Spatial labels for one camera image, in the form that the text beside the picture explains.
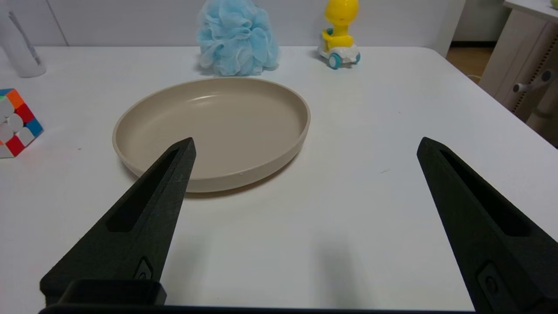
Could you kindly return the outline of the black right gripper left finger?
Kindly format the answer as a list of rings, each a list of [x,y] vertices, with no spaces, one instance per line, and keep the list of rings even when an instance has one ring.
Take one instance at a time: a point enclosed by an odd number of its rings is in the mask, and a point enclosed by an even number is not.
[[[77,280],[158,281],[196,156],[192,138],[171,145],[40,280],[46,304]]]

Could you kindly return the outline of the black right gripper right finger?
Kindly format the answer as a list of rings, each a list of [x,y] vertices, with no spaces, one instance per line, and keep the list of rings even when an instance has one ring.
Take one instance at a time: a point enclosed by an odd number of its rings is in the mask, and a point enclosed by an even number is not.
[[[417,159],[476,312],[555,314],[557,242],[444,144]]]

